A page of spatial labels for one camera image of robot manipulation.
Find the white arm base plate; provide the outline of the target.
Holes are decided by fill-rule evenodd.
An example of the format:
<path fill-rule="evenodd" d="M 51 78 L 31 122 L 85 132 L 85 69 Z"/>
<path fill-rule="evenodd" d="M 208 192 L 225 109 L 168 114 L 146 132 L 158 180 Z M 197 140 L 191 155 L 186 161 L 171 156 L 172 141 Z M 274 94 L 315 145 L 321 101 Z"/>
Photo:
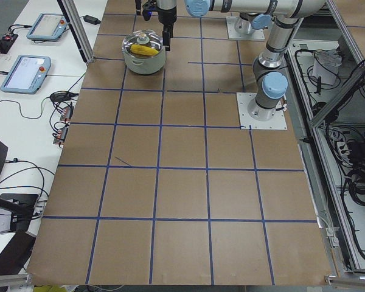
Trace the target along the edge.
<path fill-rule="evenodd" d="M 226 25 L 230 40 L 264 41 L 263 29 L 255 30 L 249 21 L 239 16 L 227 16 Z"/>
<path fill-rule="evenodd" d="M 256 104 L 256 93 L 238 92 L 237 106 L 240 128 L 245 130 L 287 130 L 282 104 L 263 109 Z"/>

